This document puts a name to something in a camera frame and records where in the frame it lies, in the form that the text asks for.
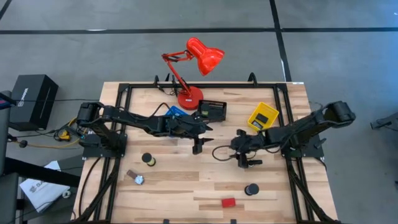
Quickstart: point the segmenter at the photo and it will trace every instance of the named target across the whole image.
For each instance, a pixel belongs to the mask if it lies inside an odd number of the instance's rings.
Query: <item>black box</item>
[[[47,128],[58,85],[46,75],[19,75],[12,90],[17,105],[10,111],[10,128],[36,131]]]

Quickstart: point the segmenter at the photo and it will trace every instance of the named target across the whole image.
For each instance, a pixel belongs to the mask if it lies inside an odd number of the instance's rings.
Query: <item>yellow container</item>
[[[272,126],[278,115],[279,111],[261,102],[248,119],[248,125],[256,131],[267,129]]]

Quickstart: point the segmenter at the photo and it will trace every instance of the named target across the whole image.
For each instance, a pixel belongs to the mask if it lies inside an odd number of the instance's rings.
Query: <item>wooden tabletop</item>
[[[119,82],[104,83],[101,102],[114,105],[118,86]],[[308,115],[310,106],[304,85],[287,83],[287,86],[294,119]],[[281,154],[258,151],[256,159],[262,159],[263,165],[248,169],[239,168],[236,159],[220,162],[211,156],[214,147],[230,144],[237,129],[255,134],[246,121],[259,102],[276,108],[273,91],[267,88],[201,90],[206,100],[228,103],[226,121],[209,124],[214,130],[201,135],[215,139],[205,143],[201,154],[192,154],[193,140],[155,138],[143,130],[127,127],[128,144],[126,155],[121,160],[112,222],[161,223],[167,218],[171,223],[228,223],[231,219],[237,219],[238,223],[295,223],[285,159]],[[162,102],[178,106],[175,96],[168,96],[156,88],[136,88],[132,91],[129,110],[149,116]],[[283,97],[281,103],[286,124],[288,119]],[[157,114],[164,114],[166,111],[167,108],[162,107]],[[141,161],[145,152],[151,153],[156,159],[154,167]],[[227,157],[232,153],[231,149],[220,149],[217,156]],[[85,161],[78,195],[94,161],[95,158]],[[83,209],[90,204],[98,191],[103,161],[101,159],[97,163],[88,179]],[[325,168],[312,158],[304,158],[303,163],[310,193],[326,214],[337,218]],[[143,175],[145,183],[136,185],[126,175],[129,169]],[[244,193],[244,187],[250,183],[259,185],[260,192],[257,195],[247,196]],[[299,195],[303,218],[306,218],[303,198],[301,193]],[[221,199],[231,197],[236,199],[236,206],[222,208]],[[107,200],[108,194],[104,197],[102,219],[105,217]],[[76,214],[78,202],[79,197],[76,198],[74,207]]]

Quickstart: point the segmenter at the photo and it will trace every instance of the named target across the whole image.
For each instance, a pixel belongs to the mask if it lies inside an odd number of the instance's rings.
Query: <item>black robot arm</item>
[[[76,122],[81,127],[92,129],[101,139],[101,145],[109,150],[118,150],[118,148],[123,147],[123,143],[120,141],[119,134],[116,131],[109,130],[105,126],[105,122],[115,122],[140,128],[155,137],[173,136],[194,139],[194,154],[201,153],[204,142],[212,140],[199,138],[199,134],[212,130],[199,116],[152,115],[145,117],[130,113],[122,108],[104,106],[99,102],[82,103]],[[82,139],[80,144],[87,146],[87,144],[92,144],[92,141]]]
[[[259,149],[273,147],[301,149],[309,142],[310,138],[328,128],[342,128],[355,120],[355,114],[347,103],[337,101],[329,103],[321,109],[312,112],[283,127],[274,127],[259,131],[257,135],[247,135],[245,131],[238,130],[237,135],[231,141],[230,148],[236,151],[234,155],[238,160],[238,166],[248,168],[262,161],[248,161],[246,154]]]

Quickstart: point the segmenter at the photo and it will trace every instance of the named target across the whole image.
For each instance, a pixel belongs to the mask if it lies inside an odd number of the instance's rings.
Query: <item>concrete floor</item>
[[[280,25],[300,27],[398,27],[398,2],[277,0]],[[273,27],[269,1],[12,0],[0,30],[137,29],[170,27]],[[58,99],[99,98],[106,81],[152,81],[169,70],[160,55],[183,50],[192,36],[223,49],[225,59],[203,78],[194,63],[176,69],[190,81],[283,81],[273,32],[227,34],[0,35],[0,90],[20,74],[44,73],[60,85]],[[346,223],[398,220],[396,133],[372,131],[369,122],[398,111],[398,33],[283,33],[292,80],[305,82],[311,101],[347,101],[356,121],[322,134],[331,191]],[[49,129],[76,115],[80,102],[57,103]],[[54,144],[47,137],[31,143]],[[7,156],[45,164],[78,150],[20,149]],[[70,212],[32,223],[66,221]]]

